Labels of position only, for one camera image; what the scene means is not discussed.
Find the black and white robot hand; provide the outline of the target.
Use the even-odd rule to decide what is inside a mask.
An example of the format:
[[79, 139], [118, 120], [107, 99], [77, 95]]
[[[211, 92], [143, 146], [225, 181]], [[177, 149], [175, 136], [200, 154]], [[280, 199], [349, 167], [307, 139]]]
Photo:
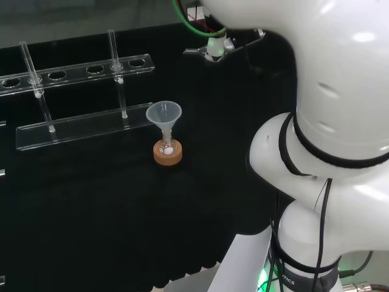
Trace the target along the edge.
[[223, 36], [208, 39], [205, 59], [217, 63], [228, 54], [259, 42], [265, 35], [266, 32], [262, 29], [228, 30]]

